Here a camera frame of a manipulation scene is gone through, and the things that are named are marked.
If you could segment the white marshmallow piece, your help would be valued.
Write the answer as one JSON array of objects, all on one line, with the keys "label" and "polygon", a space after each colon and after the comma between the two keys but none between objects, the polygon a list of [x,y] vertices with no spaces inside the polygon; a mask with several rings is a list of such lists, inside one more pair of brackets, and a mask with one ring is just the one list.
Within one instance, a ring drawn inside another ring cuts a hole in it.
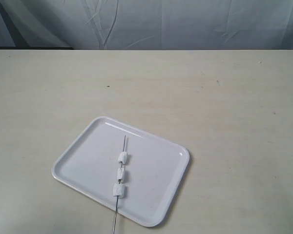
[{"label": "white marshmallow piece", "polygon": [[125,194],[125,188],[123,183],[115,183],[113,186],[113,196],[122,198]]},{"label": "white marshmallow piece", "polygon": [[117,170],[117,180],[119,183],[123,183],[124,178],[125,178],[125,169],[123,167],[118,168]]},{"label": "white marshmallow piece", "polygon": [[127,162],[128,152],[123,151],[119,154],[118,163],[125,165]]}]

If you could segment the white marshmallow bottom piece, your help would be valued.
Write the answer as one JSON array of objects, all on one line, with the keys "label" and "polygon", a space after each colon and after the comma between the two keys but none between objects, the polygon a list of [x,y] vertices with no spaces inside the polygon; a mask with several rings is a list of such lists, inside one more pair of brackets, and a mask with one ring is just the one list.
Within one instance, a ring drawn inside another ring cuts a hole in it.
[{"label": "white marshmallow bottom piece", "polygon": [[113,196],[122,198],[125,194],[125,188],[123,183],[115,183],[113,186]]}]

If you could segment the white plastic tray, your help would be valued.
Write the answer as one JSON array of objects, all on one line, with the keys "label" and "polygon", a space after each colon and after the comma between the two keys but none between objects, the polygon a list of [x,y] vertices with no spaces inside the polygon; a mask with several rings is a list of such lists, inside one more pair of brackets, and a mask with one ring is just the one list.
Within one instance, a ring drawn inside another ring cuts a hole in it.
[{"label": "white plastic tray", "polygon": [[56,160],[53,177],[115,210],[113,186],[126,136],[125,194],[118,213],[154,227],[166,216],[190,155],[186,148],[110,117],[94,119]]}]

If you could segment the thin metal skewer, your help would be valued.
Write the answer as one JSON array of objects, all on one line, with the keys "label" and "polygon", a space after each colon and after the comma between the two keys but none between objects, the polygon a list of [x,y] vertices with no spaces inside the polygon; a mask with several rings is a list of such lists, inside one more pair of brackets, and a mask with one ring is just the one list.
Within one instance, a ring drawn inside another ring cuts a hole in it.
[{"label": "thin metal skewer", "polygon": [[[124,136],[124,142],[123,142],[123,148],[122,148],[122,151],[126,151],[126,136]],[[116,197],[116,204],[115,204],[115,214],[114,214],[114,221],[113,221],[113,229],[112,229],[112,233],[115,234],[115,229],[116,229],[116,221],[117,221],[117,213],[118,213],[118,203],[119,203],[119,197]]]}]

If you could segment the white marshmallow top piece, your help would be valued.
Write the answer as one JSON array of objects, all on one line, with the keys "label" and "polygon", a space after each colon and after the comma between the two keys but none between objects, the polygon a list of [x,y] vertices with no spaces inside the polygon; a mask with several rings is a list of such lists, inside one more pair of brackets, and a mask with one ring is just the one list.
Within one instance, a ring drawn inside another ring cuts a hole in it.
[{"label": "white marshmallow top piece", "polygon": [[128,152],[123,151],[119,154],[118,163],[125,165],[127,162]]}]

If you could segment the white backdrop cloth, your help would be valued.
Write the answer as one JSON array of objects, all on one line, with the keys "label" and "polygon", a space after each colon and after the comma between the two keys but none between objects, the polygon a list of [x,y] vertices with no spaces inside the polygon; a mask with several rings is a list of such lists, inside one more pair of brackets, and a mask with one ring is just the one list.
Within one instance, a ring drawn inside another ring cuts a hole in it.
[{"label": "white backdrop cloth", "polygon": [[0,0],[0,48],[293,49],[293,0]]}]

